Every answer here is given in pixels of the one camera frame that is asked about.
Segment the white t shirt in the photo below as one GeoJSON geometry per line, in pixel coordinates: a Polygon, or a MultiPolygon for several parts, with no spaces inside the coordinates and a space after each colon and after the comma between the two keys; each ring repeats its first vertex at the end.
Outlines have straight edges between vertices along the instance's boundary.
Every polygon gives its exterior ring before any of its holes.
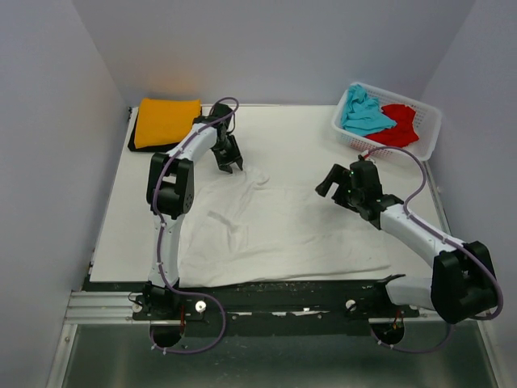
{"type": "Polygon", "coordinates": [[[197,188],[181,231],[182,287],[389,267],[385,240],[369,223],[310,188],[276,185],[252,167],[197,188]]]}

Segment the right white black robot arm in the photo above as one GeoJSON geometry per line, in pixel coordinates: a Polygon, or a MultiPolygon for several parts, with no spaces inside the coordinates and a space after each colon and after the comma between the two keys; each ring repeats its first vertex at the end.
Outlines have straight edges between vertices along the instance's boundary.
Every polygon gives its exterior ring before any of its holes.
{"type": "Polygon", "coordinates": [[[333,185],[335,204],[392,235],[432,270],[429,279],[396,275],[385,280],[385,289],[371,299],[378,315],[388,317],[408,305],[433,310],[446,323],[456,324],[500,309],[502,291],[486,246],[445,234],[412,213],[400,198],[384,193],[373,162],[361,159],[349,167],[333,165],[316,192],[326,196],[333,185]]]}

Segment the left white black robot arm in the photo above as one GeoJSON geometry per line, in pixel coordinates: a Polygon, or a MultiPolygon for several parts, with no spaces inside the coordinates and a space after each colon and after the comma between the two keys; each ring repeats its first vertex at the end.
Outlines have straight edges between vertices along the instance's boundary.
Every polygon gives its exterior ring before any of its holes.
{"type": "Polygon", "coordinates": [[[186,300],[179,282],[179,245],[183,221],[195,197],[195,164],[212,151],[220,171],[231,174],[243,169],[231,123],[239,103],[234,97],[216,101],[209,113],[193,120],[190,132],[173,149],[152,156],[146,200],[156,232],[153,264],[142,295],[135,301],[143,319],[172,319],[180,316],[186,300]]]}

